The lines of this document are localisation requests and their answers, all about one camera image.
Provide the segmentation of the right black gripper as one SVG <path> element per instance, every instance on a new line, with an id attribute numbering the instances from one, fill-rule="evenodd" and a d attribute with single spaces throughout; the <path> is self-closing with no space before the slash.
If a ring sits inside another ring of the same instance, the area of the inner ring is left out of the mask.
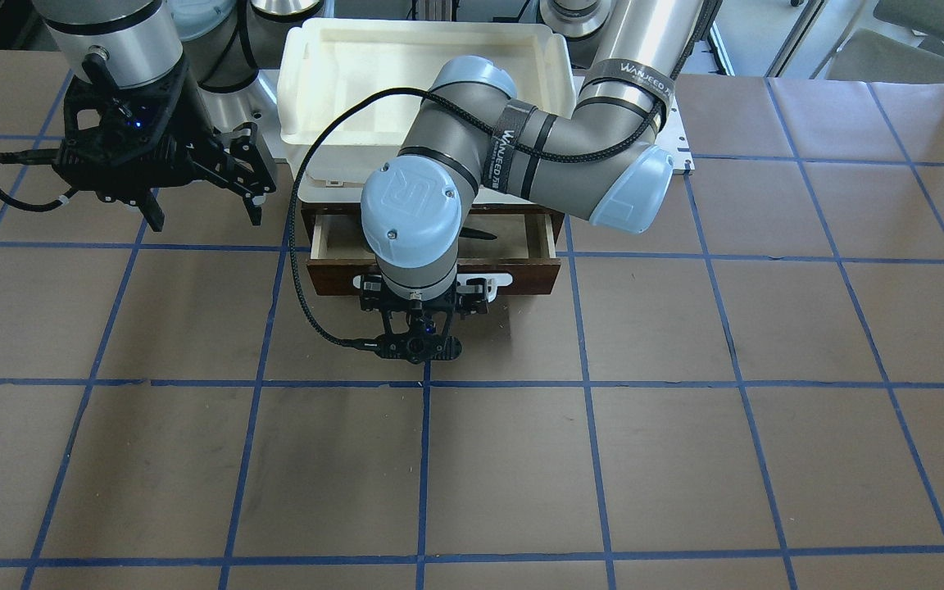
<path id="1" fill-rule="evenodd" d="M 244 122 L 229 132 L 206 124 L 181 126 L 186 157 L 181 164 L 184 184 L 209 182 L 244 199 L 252 225 L 262 225 L 267 194 L 278 188 L 276 163 L 256 122 Z M 153 232 L 161 232 L 165 214 L 155 192 L 138 197 L 138 211 Z"/>

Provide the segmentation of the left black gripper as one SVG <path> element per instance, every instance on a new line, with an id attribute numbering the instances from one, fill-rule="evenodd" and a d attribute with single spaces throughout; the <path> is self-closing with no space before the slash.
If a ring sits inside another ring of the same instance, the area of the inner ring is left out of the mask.
<path id="1" fill-rule="evenodd" d="M 398 295 L 385 283 L 379 274 L 363 274 L 359 277 L 359 298 L 365 312 L 378 312 L 385 329 L 391 328 L 394 314 L 419 316 L 433 324 L 432 316 L 445 314 L 449 318 L 457 315 L 483 315 L 488 304 L 493 302 L 493 276 L 487 274 L 458 274 L 456 280 L 435 297 L 416 292 L 413 295 Z"/>

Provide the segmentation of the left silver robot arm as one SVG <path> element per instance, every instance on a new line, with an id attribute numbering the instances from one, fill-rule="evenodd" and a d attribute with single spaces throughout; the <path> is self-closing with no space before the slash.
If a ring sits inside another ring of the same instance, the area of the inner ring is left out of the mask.
<path id="1" fill-rule="evenodd" d="M 365 310 L 404 310 L 456 288 L 460 231 L 483 189 L 627 233 L 660 210 L 677 158 L 656 144 L 674 80 L 716 1 L 618 1 L 572 116 L 517 98 L 508 72 L 454 57 L 436 75 L 396 157 L 362 190 L 381 276 Z"/>

